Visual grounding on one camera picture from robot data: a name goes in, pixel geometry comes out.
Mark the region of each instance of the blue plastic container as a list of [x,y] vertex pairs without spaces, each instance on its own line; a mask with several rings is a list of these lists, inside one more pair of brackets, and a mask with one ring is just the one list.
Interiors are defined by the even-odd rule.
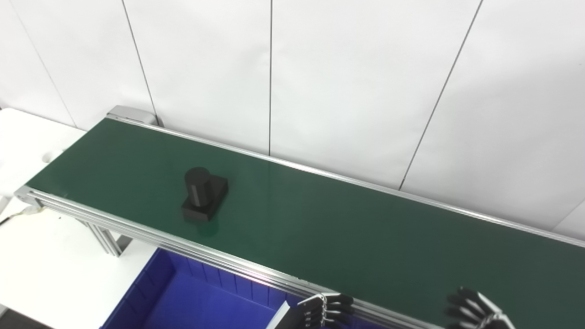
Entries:
[[284,300],[301,298],[159,249],[102,329],[264,329]]

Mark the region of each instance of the black object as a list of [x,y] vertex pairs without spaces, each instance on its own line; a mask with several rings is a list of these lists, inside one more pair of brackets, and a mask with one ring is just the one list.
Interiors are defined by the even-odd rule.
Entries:
[[459,321],[447,329],[515,329],[510,318],[480,292],[459,287],[457,294],[447,296],[447,301],[450,306],[445,314]]
[[0,317],[0,329],[51,329],[44,324],[40,324],[31,318],[17,313],[13,310],[7,310]]
[[4,223],[8,222],[8,221],[9,221],[9,220],[11,220],[12,218],[14,218],[14,216],[8,216],[8,217],[4,218],[4,220],[0,222],[0,225],[2,225],[2,224],[4,224]]
[[228,180],[212,175],[203,167],[189,169],[185,174],[189,194],[181,209],[186,220],[210,221],[228,192]]
[[316,294],[296,306],[285,301],[266,329],[342,329],[351,326],[352,304],[352,297],[339,293]]

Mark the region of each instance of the white wall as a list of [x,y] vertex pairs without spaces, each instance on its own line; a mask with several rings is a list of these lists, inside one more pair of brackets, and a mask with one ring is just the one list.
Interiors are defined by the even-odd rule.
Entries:
[[153,112],[121,1],[10,1],[77,127],[90,129],[115,105]]
[[0,108],[15,107],[73,125],[9,0],[0,0]]
[[275,1],[271,155],[398,188],[479,1]]
[[84,129],[138,107],[471,210],[585,227],[581,2],[485,0],[435,108],[478,1],[126,0],[140,57],[121,1],[11,1],[0,106]]
[[165,127],[268,153],[270,0],[126,0]]
[[402,190],[543,229],[581,203],[584,17],[484,1]]

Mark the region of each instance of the panel seam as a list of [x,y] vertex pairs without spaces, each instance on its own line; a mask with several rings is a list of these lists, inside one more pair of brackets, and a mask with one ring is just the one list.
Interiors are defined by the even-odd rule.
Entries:
[[567,216],[564,216],[563,219],[561,219],[558,223],[555,224],[555,226],[550,229],[551,232],[553,232],[554,230],[556,230],[556,228],[562,224],[568,216],[570,216],[575,210],[577,210],[577,208],[579,208],[579,206],[581,206],[583,203],[585,203],[585,198],[583,198],[583,200],[581,200],[581,202],[577,203],[577,205],[575,207],[573,207],[573,209],[571,209],[568,213]]
[[429,119],[426,122],[425,129],[423,129],[422,135],[418,140],[416,148],[414,149],[414,153],[412,154],[412,157],[410,158],[410,162],[408,163],[408,167],[406,168],[406,172],[404,173],[404,176],[402,177],[402,181],[400,182],[400,186],[398,187],[398,191],[400,191],[402,189],[402,186],[404,185],[404,181],[406,180],[406,176],[408,175],[408,172],[410,171],[410,167],[412,166],[412,163],[414,161],[414,157],[417,155],[418,149],[421,147],[422,139],[425,137],[426,130],[429,128],[429,124],[431,123],[433,115],[435,114],[435,111],[437,109],[437,105],[439,105],[439,101],[441,100],[441,96],[443,96],[443,92],[445,91],[445,87],[447,86],[447,83],[449,82],[449,78],[451,78],[451,74],[453,73],[453,69],[455,68],[455,64],[457,64],[457,60],[459,59],[459,55],[461,55],[461,51],[463,50],[463,46],[465,45],[465,41],[467,40],[467,37],[469,36],[469,32],[472,30],[473,23],[475,23],[475,20],[477,18],[477,13],[479,13],[479,10],[481,8],[482,3],[483,3],[483,0],[480,0],[475,13],[473,14],[472,21],[469,24],[469,27],[467,28],[467,32],[465,33],[465,37],[463,37],[463,41],[461,42],[461,46],[459,47],[459,51],[457,51],[457,55],[455,55],[455,60],[453,61],[453,64],[451,65],[451,69],[449,70],[449,74],[447,74],[447,79],[445,79],[445,83],[443,84],[443,87],[441,88],[441,91],[439,93],[439,97],[437,98],[437,100],[435,102],[435,106],[433,107],[433,110],[431,111],[431,115],[429,116]]
[[154,111],[154,117],[156,118],[156,124],[160,126],[159,115],[156,112],[156,107],[154,106],[154,101],[152,99],[152,93],[150,92],[150,86],[148,85],[148,79],[146,78],[146,73],[144,72],[144,65],[142,64],[142,58],[140,57],[140,52],[138,51],[138,45],[136,44],[136,38],[134,38],[134,30],[132,29],[132,24],[130,23],[130,16],[128,16],[128,10],[126,9],[126,3],[124,0],[122,1],[122,6],[124,7],[124,14],[126,15],[126,21],[128,22],[128,28],[130,29],[130,35],[132,37],[132,42],[134,43],[134,49],[136,49],[136,55],[138,57],[138,63],[140,64],[140,70],[142,71],[142,76],[144,77],[144,84],[146,84],[146,91],[148,92],[148,96],[150,98],[150,104],[152,105],[152,110]]
[[272,139],[272,1],[270,0],[270,64],[268,77],[268,155],[271,151]]
[[18,11],[16,10],[16,7],[12,3],[12,0],[8,0],[8,2],[10,2],[10,6],[14,10],[14,13],[16,14],[16,17],[18,18],[18,21],[20,22],[20,25],[22,26],[22,29],[25,30],[26,37],[29,39],[30,44],[33,46],[33,49],[35,50],[35,53],[36,53],[37,57],[39,58],[40,63],[43,66],[45,72],[47,73],[47,76],[49,77],[49,80],[51,81],[51,84],[53,85],[53,88],[55,89],[55,92],[57,93],[57,96],[59,96],[59,99],[61,100],[61,103],[63,104],[63,107],[67,111],[67,114],[69,114],[69,118],[71,118],[71,121],[73,122],[73,125],[75,126],[75,128],[79,129],[79,126],[77,125],[77,123],[75,123],[75,119],[73,119],[73,116],[71,114],[71,111],[69,111],[69,108],[67,107],[67,104],[65,104],[65,101],[63,100],[63,96],[61,96],[61,93],[59,92],[59,89],[57,88],[57,85],[55,84],[55,81],[53,80],[53,77],[51,76],[51,73],[49,72],[49,69],[47,69],[47,66],[44,63],[43,58],[41,57],[41,55],[39,53],[39,50],[35,46],[35,43],[33,42],[33,39],[30,37],[29,31],[26,29],[25,23],[22,21],[22,18],[20,18],[20,14],[18,14]]

